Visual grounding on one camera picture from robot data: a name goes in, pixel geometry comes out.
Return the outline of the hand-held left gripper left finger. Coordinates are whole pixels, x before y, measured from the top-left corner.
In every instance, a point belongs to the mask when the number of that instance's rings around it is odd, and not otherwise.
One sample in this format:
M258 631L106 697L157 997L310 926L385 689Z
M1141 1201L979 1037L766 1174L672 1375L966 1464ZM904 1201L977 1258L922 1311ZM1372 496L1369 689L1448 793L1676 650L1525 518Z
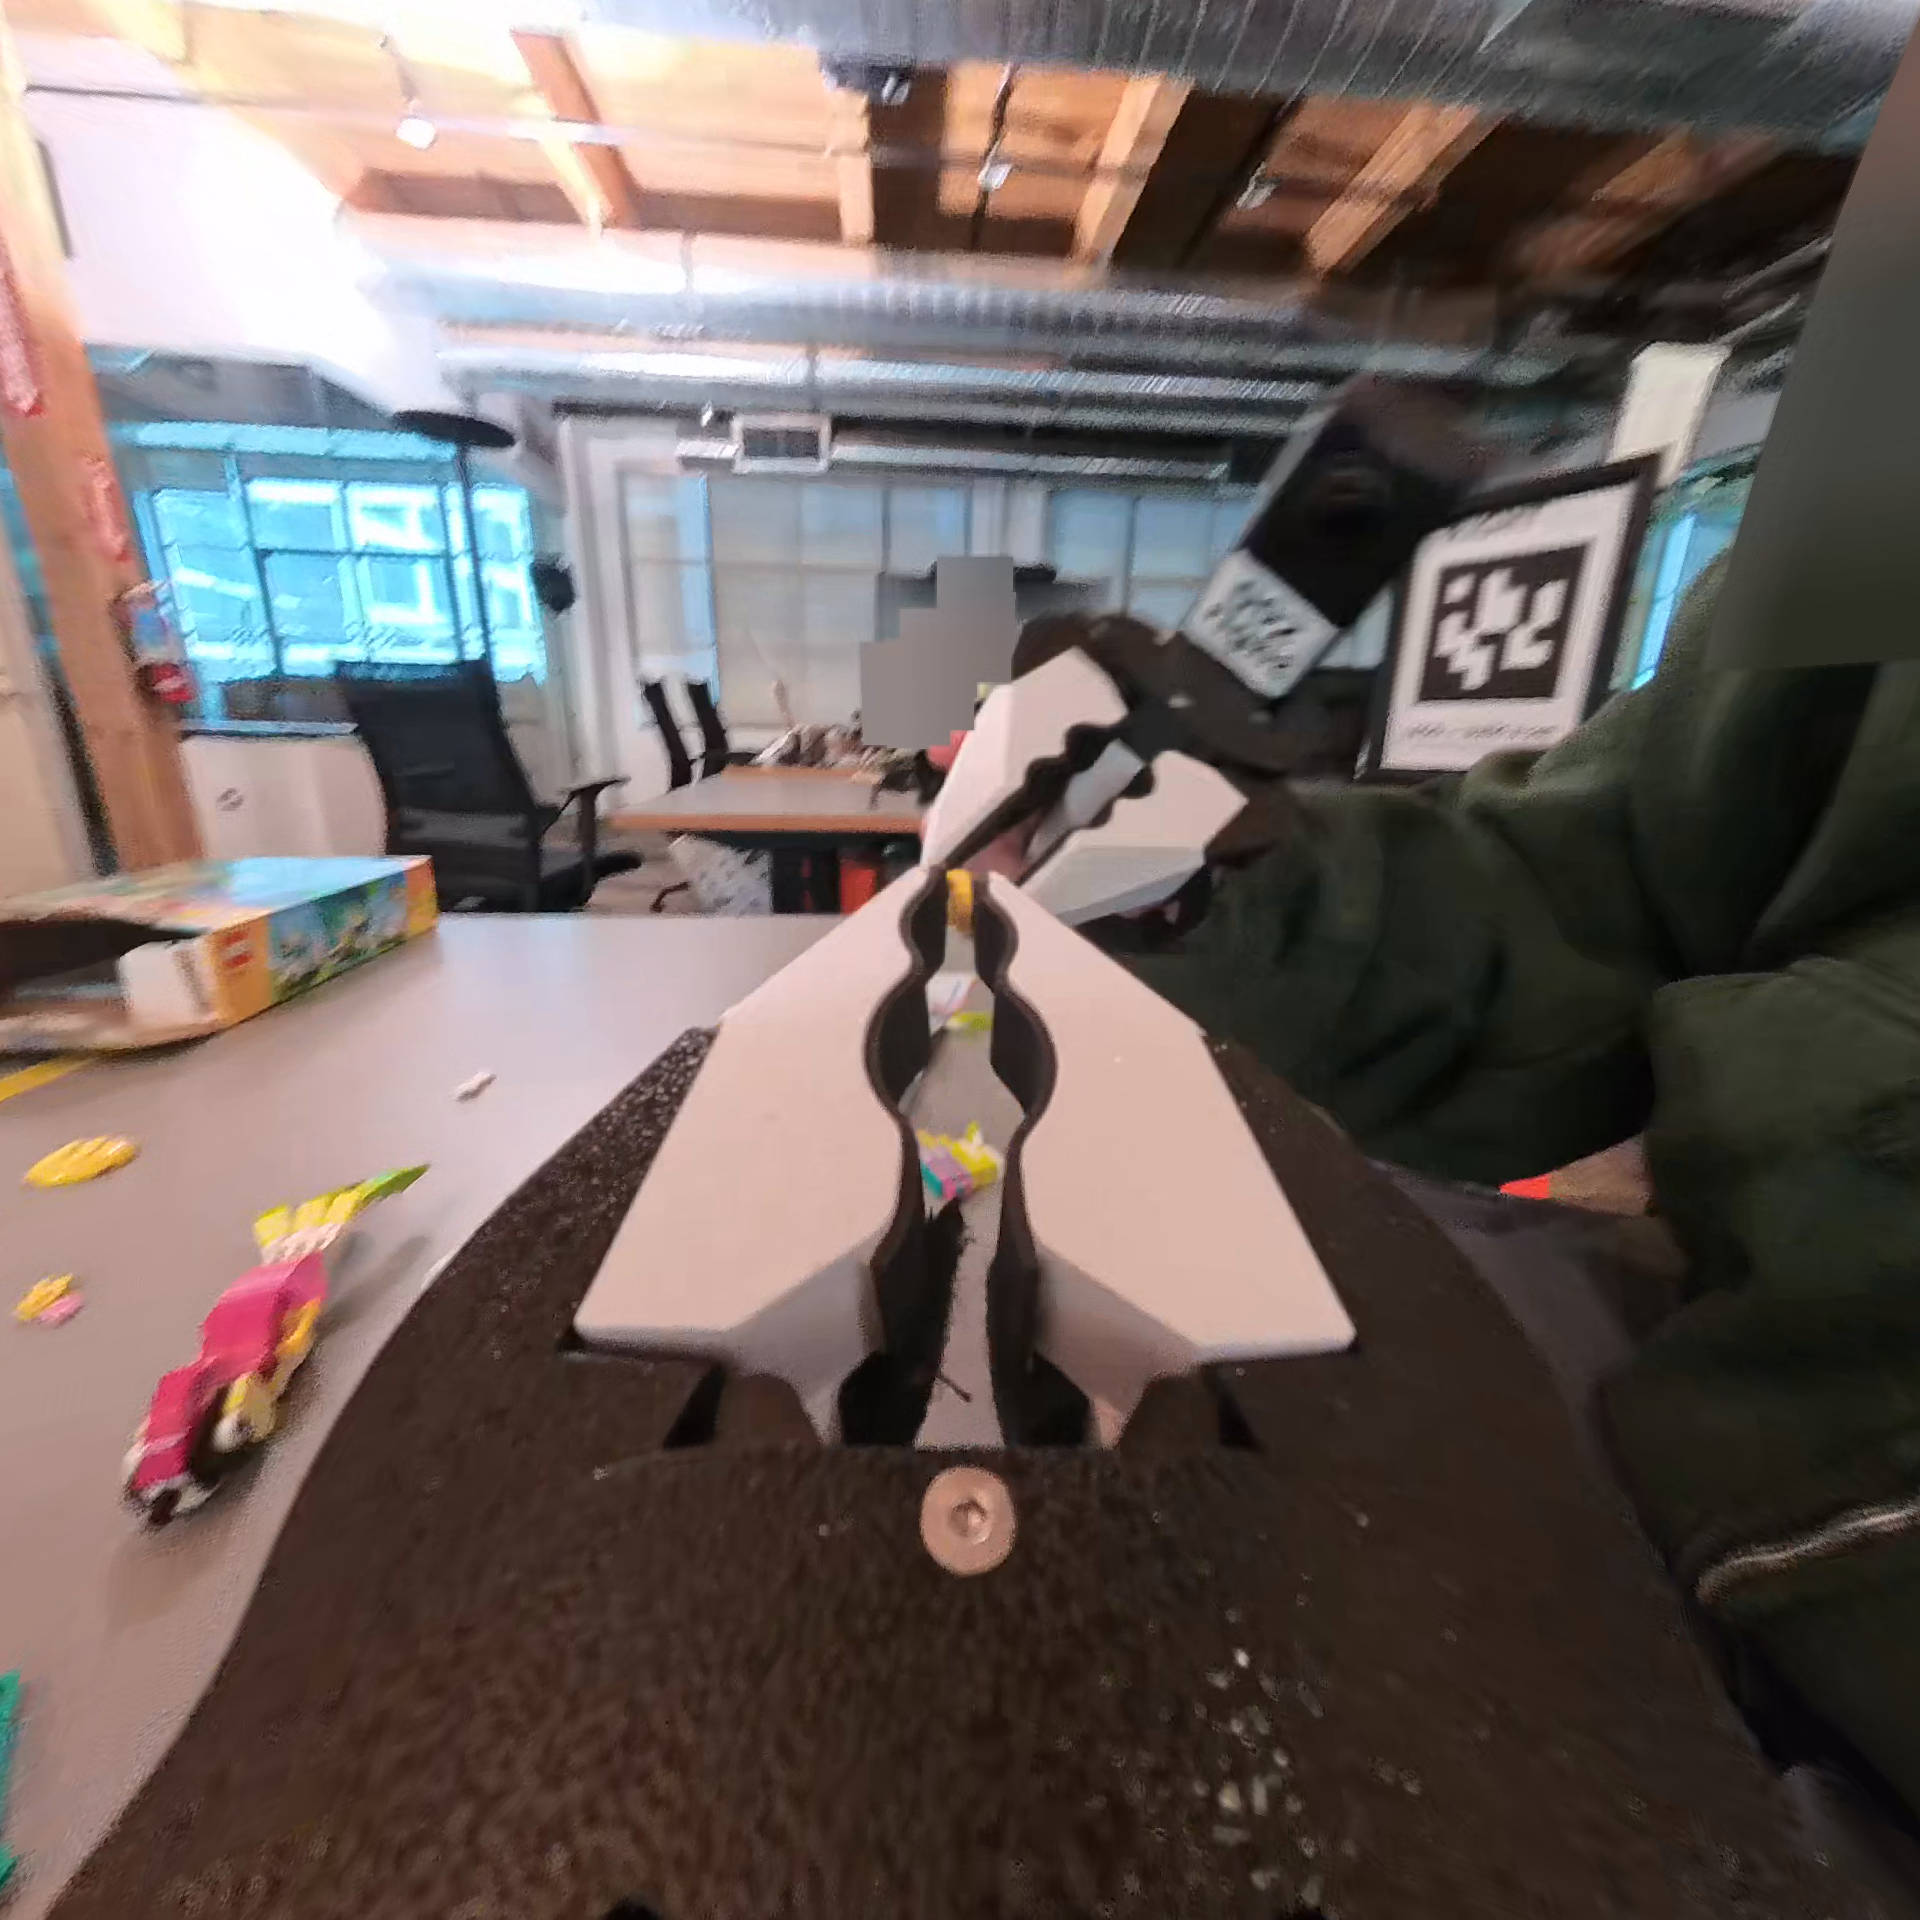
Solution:
M582 1350L781 1381L826 1442L919 1439L956 1240L906 1109L947 944L948 879L914 869L729 1011L575 1313Z

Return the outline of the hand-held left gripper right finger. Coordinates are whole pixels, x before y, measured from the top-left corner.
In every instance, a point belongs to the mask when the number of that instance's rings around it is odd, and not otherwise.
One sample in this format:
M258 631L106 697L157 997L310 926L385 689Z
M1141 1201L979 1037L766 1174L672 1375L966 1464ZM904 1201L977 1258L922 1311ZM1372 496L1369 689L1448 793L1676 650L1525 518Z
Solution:
M1115 1445L1165 1381L1349 1352L1356 1324L1202 1028L1008 880L975 887L1020 1119L987 1268L1014 1448Z

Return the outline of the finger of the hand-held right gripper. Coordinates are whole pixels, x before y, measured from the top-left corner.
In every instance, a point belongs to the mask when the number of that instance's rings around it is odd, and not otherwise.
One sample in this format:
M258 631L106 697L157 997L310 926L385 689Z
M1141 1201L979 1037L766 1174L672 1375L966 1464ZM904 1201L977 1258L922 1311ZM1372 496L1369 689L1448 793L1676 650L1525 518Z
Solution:
M1074 754L1100 756L1128 715L1120 686L1078 649L999 685L925 808L922 864L962 869L1034 821L1065 790Z
M1202 873L1244 804L1242 787L1199 758L1110 745L1029 843L1027 897L1065 925L1161 906Z

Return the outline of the small yellow lego piece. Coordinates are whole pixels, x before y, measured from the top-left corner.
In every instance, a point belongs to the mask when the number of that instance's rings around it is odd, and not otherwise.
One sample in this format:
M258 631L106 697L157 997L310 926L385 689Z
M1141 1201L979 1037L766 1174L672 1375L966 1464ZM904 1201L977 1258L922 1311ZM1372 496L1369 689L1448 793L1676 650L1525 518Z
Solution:
M948 875L944 955L927 986L936 1037L987 1039L994 1027L994 992L979 975L977 905L977 879L965 870Z

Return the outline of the person's right forearm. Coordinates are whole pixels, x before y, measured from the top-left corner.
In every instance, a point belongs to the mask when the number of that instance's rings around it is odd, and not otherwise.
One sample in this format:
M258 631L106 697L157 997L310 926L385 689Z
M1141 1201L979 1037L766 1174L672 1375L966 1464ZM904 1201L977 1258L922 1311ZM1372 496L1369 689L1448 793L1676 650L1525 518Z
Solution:
M1353 1138L1488 1186L1644 1132L1916 1186L1916 663L1708 660L1541 754L1287 789L1130 966Z

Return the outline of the striped pastel lego assembly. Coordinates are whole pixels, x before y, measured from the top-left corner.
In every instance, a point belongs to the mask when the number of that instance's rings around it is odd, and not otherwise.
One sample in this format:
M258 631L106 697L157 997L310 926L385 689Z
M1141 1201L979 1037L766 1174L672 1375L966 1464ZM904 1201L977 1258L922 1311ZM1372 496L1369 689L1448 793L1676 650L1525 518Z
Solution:
M943 1212L1003 1180L1004 1154L979 1122L968 1122L956 1132L921 1127L916 1143L930 1212Z

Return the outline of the colourful lego box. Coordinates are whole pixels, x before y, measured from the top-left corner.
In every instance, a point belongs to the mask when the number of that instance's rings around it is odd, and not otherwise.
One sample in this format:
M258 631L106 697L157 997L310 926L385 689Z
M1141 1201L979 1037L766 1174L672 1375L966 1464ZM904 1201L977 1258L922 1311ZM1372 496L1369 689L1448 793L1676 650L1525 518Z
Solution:
M252 857L97 876L3 906L3 1053L192 1045L438 926L427 857Z

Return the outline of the pink lego bird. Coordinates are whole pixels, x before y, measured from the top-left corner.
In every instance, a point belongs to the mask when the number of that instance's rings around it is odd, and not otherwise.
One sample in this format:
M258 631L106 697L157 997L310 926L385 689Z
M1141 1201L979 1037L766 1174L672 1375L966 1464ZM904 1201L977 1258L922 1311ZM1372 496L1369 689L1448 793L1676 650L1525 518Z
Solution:
M120 1494L143 1525L198 1513L268 1447L319 1342L336 1249L427 1174L407 1165L255 1217L252 1266L206 1311L195 1357L157 1381L123 1461Z

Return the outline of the wooden office table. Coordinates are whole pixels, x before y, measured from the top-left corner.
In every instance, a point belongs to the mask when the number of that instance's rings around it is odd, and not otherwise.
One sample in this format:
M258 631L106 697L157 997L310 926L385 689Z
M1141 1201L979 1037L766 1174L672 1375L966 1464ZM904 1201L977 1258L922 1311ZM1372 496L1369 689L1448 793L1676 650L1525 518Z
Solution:
M906 839L925 804L852 769L735 767L659 797L621 799L609 828L706 839Z

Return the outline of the black office chair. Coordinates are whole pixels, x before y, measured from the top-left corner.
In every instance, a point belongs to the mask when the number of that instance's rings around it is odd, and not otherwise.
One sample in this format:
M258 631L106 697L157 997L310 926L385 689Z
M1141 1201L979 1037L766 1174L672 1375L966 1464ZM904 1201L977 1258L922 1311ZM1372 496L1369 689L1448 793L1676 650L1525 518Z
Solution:
M540 797L485 659L343 663L332 678L375 769L386 853L429 859L444 911L571 915L603 882L642 870L640 853L600 835L617 780Z

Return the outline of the white cabinet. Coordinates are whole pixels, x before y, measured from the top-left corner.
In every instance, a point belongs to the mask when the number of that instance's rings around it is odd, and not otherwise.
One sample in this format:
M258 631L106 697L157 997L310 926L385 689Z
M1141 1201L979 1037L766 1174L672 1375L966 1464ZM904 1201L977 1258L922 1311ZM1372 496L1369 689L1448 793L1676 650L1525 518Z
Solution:
M386 804L352 730L189 730L180 756L209 861L386 853Z

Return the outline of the green jacket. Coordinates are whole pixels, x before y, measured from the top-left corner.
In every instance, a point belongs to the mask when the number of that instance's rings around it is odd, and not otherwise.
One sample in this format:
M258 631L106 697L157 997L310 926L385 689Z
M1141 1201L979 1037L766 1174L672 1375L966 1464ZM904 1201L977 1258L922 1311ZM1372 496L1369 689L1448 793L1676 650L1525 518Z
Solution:
M1682 1302L1600 1424L1690 1609L1916 1822L1918 1027L1891 964L1671 986L1644 1154Z

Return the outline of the red fire extinguisher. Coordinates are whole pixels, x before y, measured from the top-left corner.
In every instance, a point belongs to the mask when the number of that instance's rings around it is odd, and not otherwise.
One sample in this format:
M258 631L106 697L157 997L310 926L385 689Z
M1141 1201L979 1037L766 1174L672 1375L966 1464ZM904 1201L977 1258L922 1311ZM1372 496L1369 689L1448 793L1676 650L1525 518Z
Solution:
M125 589L114 619L140 694L157 709L195 709L197 674L164 586L146 581Z

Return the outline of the metal air duct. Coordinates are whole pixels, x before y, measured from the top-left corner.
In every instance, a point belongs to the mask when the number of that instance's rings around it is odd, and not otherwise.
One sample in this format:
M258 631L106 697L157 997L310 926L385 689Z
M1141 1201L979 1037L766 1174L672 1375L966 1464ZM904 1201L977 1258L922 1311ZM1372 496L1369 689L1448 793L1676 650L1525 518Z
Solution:
M377 284L441 325L668 338L956 344L1157 360L1177 344L1268 353L1331 331L1288 282L1151 280L1100 266L766 238L343 216Z

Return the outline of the wooden post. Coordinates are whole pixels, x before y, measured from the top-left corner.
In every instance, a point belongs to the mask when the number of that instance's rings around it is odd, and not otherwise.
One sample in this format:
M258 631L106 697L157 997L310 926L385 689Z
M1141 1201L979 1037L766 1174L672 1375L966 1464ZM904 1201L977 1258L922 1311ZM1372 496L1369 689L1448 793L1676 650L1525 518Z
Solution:
M86 778L119 869L195 861L202 839L180 726L140 678L125 629L146 585L75 304L54 192L3 33L5 448L36 554Z

